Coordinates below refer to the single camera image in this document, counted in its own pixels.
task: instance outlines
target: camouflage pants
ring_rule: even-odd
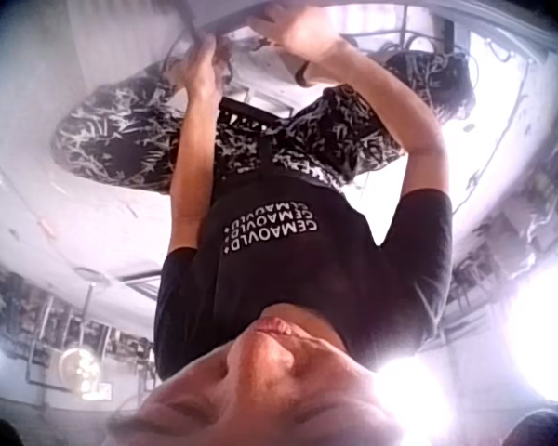
[[[474,97],[464,55],[407,51],[384,66],[432,108],[440,123],[469,114]],[[58,125],[53,159],[79,177],[167,192],[182,122],[182,113],[166,105],[173,94],[161,63],[98,88]],[[258,169],[261,136],[271,142],[274,165],[336,189],[403,155],[370,106],[342,85],[326,89],[288,119],[261,126],[218,123],[216,181]]]

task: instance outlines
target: person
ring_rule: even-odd
[[[216,122],[224,57],[208,36],[183,61],[188,107],[154,328],[164,381],[135,415],[112,421],[108,444],[394,445],[403,435],[373,383],[381,364],[434,335],[445,305],[452,211],[440,126],[322,8],[271,5],[267,16],[250,26],[346,86],[325,94],[331,113],[241,129],[228,143],[244,156],[226,184],[215,166],[227,142]],[[407,154],[380,246],[327,180],[344,170],[332,166],[351,174],[376,154],[378,122]],[[330,145],[345,159],[323,158]]]
[[[217,57],[227,60],[229,48],[221,46]],[[469,116],[475,97],[465,54],[383,47],[370,57],[415,91],[440,124]],[[300,66],[294,81],[301,86],[340,84],[318,64],[290,60]],[[167,103],[183,88],[179,65],[176,58],[154,63],[120,83],[100,86],[73,107],[51,141],[56,164],[106,185],[168,194],[183,113]],[[288,119],[228,98],[221,101],[220,111],[213,171],[216,188],[229,177],[259,169],[255,148],[263,133],[271,140],[274,165],[337,190],[405,154],[380,117],[346,85],[327,88],[312,105]]]

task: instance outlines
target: hand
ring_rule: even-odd
[[[321,63],[345,44],[321,7],[271,5],[265,12],[272,21],[251,18],[250,28],[310,62]]]
[[[193,47],[180,64],[180,77],[186,86],[189,101],[205,101],[219,106],[223,97],[223,74],[229,51],[217,48],[215,37],[206,35],[199,47]]]

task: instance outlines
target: lips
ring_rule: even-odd
[[[279,318],[260,318],[255,321],[252,328],[257,332],[274,335],[291,336],[293,331],[287,322]]]

